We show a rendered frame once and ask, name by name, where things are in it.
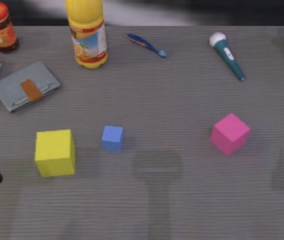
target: gray tabletop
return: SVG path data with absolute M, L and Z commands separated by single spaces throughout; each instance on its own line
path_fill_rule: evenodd
M 244 82 L 208 46 L 215 31 Z M 0 102 L 0 240 L 284 239 L 284 27 L 109 27 L 96 70 L 75 63 L 67 27 L 17 32 L 0 78 L 40 60 L 62 88 L 17 113 Z M 224 156 L 209 131 L 228 113 L 252 131 Z M 101 151 L 104 125 L 124 128 L 122 153 Z M 58 129 L 73 131 L 77 172 L 41 178 L 36 132 Z

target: spice jar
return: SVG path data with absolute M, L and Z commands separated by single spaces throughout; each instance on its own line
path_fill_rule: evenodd
M 0 52 L 9 53 L 17 49 L 18 45 L 8 7 L 0 2 Z

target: wallet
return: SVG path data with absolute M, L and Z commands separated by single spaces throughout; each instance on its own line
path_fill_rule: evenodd
M 37 61 L 0 80 L 0 100 L 15 112 L 54 93 L 60 83 L 43 63 Z

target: orange juice bottle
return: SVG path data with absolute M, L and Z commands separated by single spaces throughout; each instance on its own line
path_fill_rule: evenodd
M 65 0 L 68 22 L 79 65 L 96 69 L 107 60 L 102 0 Z

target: blue cube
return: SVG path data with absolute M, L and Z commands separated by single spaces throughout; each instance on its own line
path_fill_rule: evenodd
M 108 152 L 121 152 L 123 128 L 120 126 L 105 126 L 102 136 L 102 148 Z

